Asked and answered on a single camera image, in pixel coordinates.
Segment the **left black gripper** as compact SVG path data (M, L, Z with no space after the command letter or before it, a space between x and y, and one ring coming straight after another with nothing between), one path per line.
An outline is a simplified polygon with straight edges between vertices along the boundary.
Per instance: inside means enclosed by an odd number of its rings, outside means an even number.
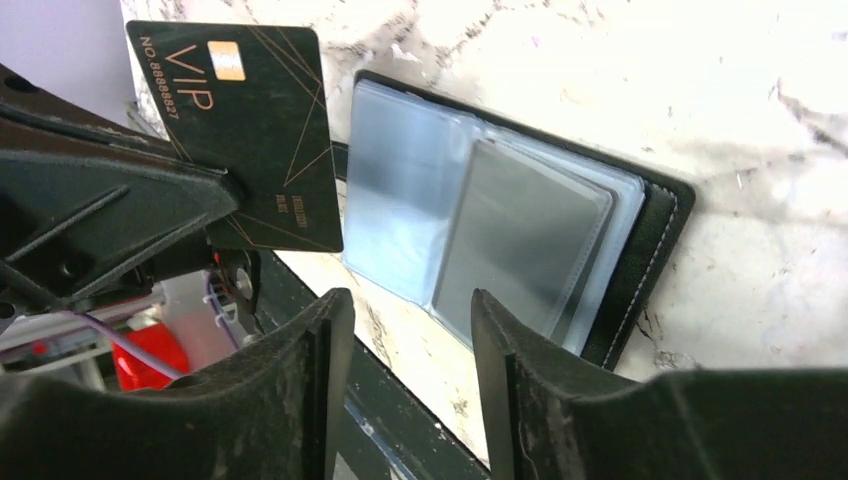
M88 312L207 267L226 171L1 71L1 314Z

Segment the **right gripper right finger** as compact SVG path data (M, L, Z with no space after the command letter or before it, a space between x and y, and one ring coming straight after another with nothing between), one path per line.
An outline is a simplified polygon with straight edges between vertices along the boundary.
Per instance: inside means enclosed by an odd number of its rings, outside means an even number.
M843 369L673 370L618 376L471 299L496 479L843 479Z

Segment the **black VIP credit card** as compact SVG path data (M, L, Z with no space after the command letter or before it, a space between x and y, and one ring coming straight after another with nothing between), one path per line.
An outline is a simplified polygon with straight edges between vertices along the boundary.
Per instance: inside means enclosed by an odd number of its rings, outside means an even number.
M141 20L126 32L178 156L226 170L243 191L208 227L211 244L340 252L316 32Z

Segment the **black leather card holder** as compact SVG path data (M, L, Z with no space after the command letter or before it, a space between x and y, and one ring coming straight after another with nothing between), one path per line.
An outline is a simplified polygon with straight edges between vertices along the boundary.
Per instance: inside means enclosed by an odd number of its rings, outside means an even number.
M475 289L613 369L695 206L687 182L363 70L347 268L471 341Z

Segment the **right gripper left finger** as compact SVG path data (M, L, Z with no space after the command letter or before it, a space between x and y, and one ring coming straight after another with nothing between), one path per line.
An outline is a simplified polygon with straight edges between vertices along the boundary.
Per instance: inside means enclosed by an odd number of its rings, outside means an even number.
M329 479L354 347L351 293L162 390L1 379L5 479Z

